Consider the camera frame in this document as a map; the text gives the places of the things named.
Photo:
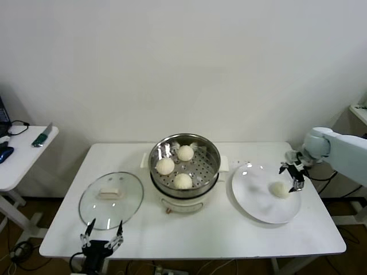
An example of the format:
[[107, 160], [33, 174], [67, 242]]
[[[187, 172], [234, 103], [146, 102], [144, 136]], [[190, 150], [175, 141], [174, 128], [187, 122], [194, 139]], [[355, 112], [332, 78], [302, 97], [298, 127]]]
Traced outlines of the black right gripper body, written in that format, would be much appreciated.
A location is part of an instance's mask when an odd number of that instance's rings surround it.
[[287, 171], [290, 174], [290, 176], [293, 178], [293, 180], [297, 182], [304, 182], [303, 173], [300, 172], [293, 164], [289, 164], [287, 166]]

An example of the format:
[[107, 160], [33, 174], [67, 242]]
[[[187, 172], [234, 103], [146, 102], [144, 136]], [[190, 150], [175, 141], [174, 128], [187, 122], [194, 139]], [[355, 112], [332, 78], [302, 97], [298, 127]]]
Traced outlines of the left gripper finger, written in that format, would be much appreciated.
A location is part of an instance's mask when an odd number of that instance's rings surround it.
[[123, 243], [123, 220], [120, 221], [116, 236], [114, 236], [107, 244], [104, 245], [107, 249], [118, 249]]
[[92, 220], [92, 222], [87, 224], [87, 229], [86, 229], [85, 233], [80, 234], [80, 240], [81, 240], [81, 246], [82, 247], [91, 246], [91, 242], [90, 242], [89, 238], [90, 238], [90, 235], [91, 235], [92, 230], [94, 228], [95, 222], [96, 222], [96, 219], [94, 218]]

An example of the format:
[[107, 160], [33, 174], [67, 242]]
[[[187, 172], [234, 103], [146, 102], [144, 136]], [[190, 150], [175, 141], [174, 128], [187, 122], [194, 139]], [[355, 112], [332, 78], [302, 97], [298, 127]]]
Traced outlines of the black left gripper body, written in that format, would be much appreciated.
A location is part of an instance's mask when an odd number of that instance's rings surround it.
[[112, 249], [106, 247], [108, 241], [91, 240], [90, 244], [90, 246], [82, 247], [85, 256], [82, 272], [98, 273], [102, 270], [104, 260], [112, 255]]

